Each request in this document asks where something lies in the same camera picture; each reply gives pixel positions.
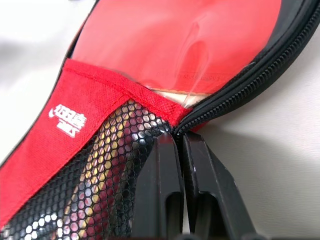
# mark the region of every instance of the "mesh netting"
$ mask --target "mesh netting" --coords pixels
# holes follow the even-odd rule
[[[1,230],[1,238],[129,237],[138,174],[154,138],[169,131],[168,123],[129,100],[24,205]]]

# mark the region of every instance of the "black zipper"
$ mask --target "black zipper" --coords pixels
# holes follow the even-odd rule
[[[210,97],[184,117],[181,123],[173,129],[173,135],[177,144],[180,142],[182,136],[189,130],[241,107],[269,87],[300,54],[316,30],[319,22],[320,3],[291,44],[289,44],[278,57],[273,59],[271,63],[266,64],[258,76],[249,79],[249,81],[245,81],[245,86],[242,84],[240,87],[236,87],[232,91],[223,94],[222,97],[213,102],[212,98],[216,98],[216,96]]]

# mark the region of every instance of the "transparent plastic film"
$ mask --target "transparent plastic film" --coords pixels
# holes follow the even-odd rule
[[[72,58],[192,107],[266,46],[281,0],[100,0]]]

